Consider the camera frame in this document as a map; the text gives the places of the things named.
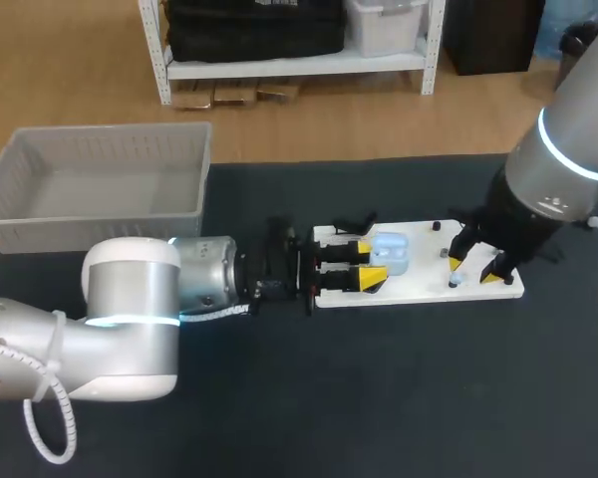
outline shelf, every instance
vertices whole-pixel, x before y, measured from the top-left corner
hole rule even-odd
[[[160,3],[159,0],[138,0],[149,47],[150,62],[159,98],[163,105],[171,104],[171,80],[295,77],[423,70],[421,94],[431,95],[435,90],[446,0],[429,0],[428,22],[426,22],[427,39],[419,38],[417,48],[411,53],[364,58],[355,48],[348,46],[340,53],[320,57],[218,64],[179,63],[172,59],[170,47],[164,49],[162,46],[164,34],[159,30],[160,16],[162,15],[159,8]]]
[[[422,70],[426,65],[426,41],[420,38],[411,53],[388,57],[364,58],[356,49],[319,57],[268,60],[264,62],[200,63],[167,62],[169,80],[202,80],[212,78],[293,77],[303,75],[336,75],[345,73],[395,72]],[[171,59],[170,47],[164,54]]]

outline black tabletop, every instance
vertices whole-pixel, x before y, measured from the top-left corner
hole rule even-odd
[[[203,234],[244,241],[288,213],[298,231],[371,210],[444,218],[480,204],[500,165],[216,165]],[[19,403],[0,403],[0,476],[598,478],[598,237],[566,228],[553,242],[566,259],[522,266],[519,300],[312,318],[286,304],[184,325],[175,392],[75,402],[66,466],[37,456]],[[83,257],[0,254],[0,296],[81,317]]]

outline white storage box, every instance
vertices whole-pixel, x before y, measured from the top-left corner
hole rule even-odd
[[[352,36],[364,57],[411,52],[428,0],[347,0]]]
[[[0,155],[0,252],[199,236],[210,136],[207,122],[16,130]]]

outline white board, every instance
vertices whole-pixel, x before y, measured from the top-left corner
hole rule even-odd
[[[443,247],[449,248],[451,240],[460,232],[456,221],[440,221],[441,230],[432,229],[433,221],[399,222],[376,224],[366,236],[378,232],[398,232],[410,240],[410,267],[403,276],[390,277],[376,294],[357,292],[322,291],[316,298],[317,307],[364,307],[389,306],[395,304],[418,304],[432,302],[487,301],[492,299],[517,299],[525,288],[517,270],[513,271],[514,282],[507,286],[502,281],[481,284],[480,274],[495,257],[495,249],[486,244],[476,244],[469,252],[458,271],[462,283],[451,288],[449,283],[449,260],[442,258]],[[314,228],[315,241],[322,247],[329,244],[346,244],[358,240],[359,236],[335,234],[333,226]],[[346,269],[346,264],[322,264],[321,270]]]

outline gray plastic basket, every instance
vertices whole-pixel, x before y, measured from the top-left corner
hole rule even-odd
[[[200,234],[207,122],[17,129],[0,154],[0,252]]]

